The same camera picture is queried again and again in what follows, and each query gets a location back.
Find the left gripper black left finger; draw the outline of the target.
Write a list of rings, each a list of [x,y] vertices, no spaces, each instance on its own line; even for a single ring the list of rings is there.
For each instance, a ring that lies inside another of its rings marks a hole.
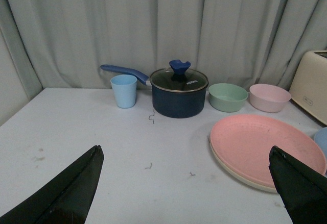
[[[85,223],[104,154],[95,145],[37,192],[1,216],[1,223]]]

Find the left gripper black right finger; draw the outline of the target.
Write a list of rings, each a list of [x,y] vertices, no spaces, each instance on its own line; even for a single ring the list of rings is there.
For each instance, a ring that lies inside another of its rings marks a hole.
[[[326,177],[277,146],[269,170],[293,223],[326,223]]]

